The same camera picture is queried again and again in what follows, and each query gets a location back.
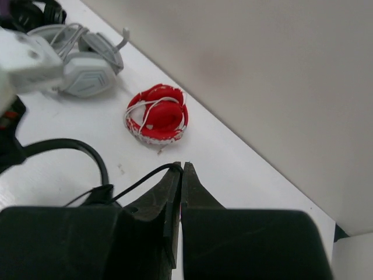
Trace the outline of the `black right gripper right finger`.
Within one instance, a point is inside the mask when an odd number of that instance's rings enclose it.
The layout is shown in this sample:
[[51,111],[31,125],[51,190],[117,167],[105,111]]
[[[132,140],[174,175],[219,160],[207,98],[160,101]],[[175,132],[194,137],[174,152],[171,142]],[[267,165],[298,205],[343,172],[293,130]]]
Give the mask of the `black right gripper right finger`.
[[332,279],[319,230],[296,210],[227,209],[192,163],[182,176],[185,279]]

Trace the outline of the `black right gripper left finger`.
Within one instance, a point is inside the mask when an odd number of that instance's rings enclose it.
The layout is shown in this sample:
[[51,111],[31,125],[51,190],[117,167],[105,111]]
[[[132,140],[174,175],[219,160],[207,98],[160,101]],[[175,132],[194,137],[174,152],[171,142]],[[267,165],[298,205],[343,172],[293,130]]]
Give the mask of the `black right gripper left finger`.
[[177,262],[180,163],[120,206],[113,186],[76,207],[14,206],[1,212],[2,279],[170,279]]

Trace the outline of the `black Panasonic wired headphones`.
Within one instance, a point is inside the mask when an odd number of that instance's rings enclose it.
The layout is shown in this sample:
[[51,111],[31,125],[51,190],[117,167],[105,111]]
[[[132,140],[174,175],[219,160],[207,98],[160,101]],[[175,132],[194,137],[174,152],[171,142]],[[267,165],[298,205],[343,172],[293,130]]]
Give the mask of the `black Panasonic wired headphones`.
[[90,145],[68,138],[48,139],[24,147],[26,158],[43,153],[59,151],[55,163],[42,164],[33,188],[35,205],[59,205],[78,190],[86,192],[68,202],[68,207],[85,195],[103,191],[110,185],[109,173],[99,153]]

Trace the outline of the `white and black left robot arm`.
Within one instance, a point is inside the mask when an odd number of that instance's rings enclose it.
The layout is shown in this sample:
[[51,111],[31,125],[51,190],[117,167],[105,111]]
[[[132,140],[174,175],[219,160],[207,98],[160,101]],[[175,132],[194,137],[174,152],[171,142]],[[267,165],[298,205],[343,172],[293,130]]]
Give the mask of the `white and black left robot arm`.
[[45,39],[1,29],[1,172],[27,158],[16,138],[26,112],[18,95],[50,89],[63,79],[62,59]]

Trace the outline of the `red white wrapped headphones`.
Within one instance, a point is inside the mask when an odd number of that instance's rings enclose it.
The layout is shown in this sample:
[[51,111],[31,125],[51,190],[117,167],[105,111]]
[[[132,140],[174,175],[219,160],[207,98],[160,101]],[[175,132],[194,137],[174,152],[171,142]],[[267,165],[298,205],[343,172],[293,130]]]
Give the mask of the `red white wrapped headphones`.
[[162,83],[138,93],[124,112],[124,124],[135,138],[160,147],[179,141],[188,122],[183,91]]

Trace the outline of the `black headphones at back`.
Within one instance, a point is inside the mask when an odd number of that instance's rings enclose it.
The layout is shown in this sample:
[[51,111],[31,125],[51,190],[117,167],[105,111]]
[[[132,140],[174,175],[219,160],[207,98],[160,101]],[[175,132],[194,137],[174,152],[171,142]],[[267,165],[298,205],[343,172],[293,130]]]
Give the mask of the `black headphones at back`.
[[27,33],[35,28],[54,24],[65,24],[67,12],[59,2],[10,1],[10,15],[1,19],[4,28]]

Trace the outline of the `grey white gaming headset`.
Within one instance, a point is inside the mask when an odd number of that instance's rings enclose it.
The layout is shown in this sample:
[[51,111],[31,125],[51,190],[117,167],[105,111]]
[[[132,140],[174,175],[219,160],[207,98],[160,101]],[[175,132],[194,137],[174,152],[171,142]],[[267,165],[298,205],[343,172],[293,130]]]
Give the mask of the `grey white gaming headset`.
[[117,45],[80,23],[41,26],[27,34],[45,39],[64,63],[63,82],[52,88],[54,92],[80,98],[95,96],[111,89],[124,69],[120,49],[129,41],[127,28]]

